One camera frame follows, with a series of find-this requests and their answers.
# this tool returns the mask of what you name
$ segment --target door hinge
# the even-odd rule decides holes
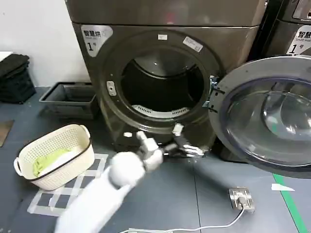
[[[211,95],[212,91],[215,89],[215,86],[217,86],[218,80],[219,80],[219,77],[217,77],[217,76],[214,76],[214,75],[210,75],[209,76],[209,93],[208,93],[208,98],[203,103],[202,107],[208,107],[210,95]]]

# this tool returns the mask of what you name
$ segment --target washing machine door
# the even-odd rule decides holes
[[[253,61],[212,91],[211,124],[238,157],[284,176],[311,178],[311,57]]]

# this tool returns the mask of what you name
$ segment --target front-loading washing machine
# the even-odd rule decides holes
[[[66,3],[115,146],[138,146],[137,129],[169,141],[180,122],[207,150],[215,134],[202,106],[216,79],[245,62],[266,1]]]
[[[311,59],[243,65],[264,0],[67,0],[115,145],[158,143],[176,122],[208,150],[217,136],[259,168],[311,177]]]
[[[311,55],[311,0],[283,0],[262,56]]]

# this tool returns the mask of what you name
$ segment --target white plastic basket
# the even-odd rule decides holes
[[[36,177],[33,164],[38,157],[59,149],[77,151],[77,155],[51,172]],[[24,147],[14,160],[19,176],[45,190],[54,190],[87,170],[95,160],[90,133],[83,125],[67,125]]]

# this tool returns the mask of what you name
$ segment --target gray plastic crate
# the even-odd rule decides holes
[[[40,99],[51,114],[62,118],[94,119],[99,111],[91,83],[59,82]]]

